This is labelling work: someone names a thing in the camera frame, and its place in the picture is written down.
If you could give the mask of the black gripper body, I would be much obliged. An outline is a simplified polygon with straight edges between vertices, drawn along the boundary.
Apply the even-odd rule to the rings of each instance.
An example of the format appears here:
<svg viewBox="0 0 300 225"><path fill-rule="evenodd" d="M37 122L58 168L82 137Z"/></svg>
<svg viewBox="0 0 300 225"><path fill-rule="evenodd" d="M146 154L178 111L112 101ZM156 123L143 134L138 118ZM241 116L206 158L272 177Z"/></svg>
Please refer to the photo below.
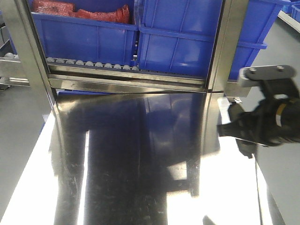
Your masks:
<svg viewBox="0 0 300 225"><path fill-rule="evenodd" d="M245 141L278 146L300 141L300 92L293 78L296 70L289 65L244 67L239 71L241 87L259 87L264 98L251 112L238 120L243 123ZM243 138L237 121L218 125L220 136Z"/></svg>

